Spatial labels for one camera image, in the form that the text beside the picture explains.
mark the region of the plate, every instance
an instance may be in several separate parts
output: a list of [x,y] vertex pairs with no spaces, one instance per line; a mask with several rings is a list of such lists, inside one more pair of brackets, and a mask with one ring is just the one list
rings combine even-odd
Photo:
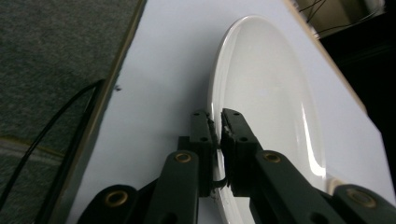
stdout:
[[[218,136],[223,108],[241,112],[262,148],[284,154],[312,186],[326,191],[321,131],[304,68],[285,35],[264,17],[246,16],[223,37],[207,106]],[[219,160],[219,177],[222,165]],[[246,199],[228,189],[218,194],[224,216],[239,211],[245,219]]]

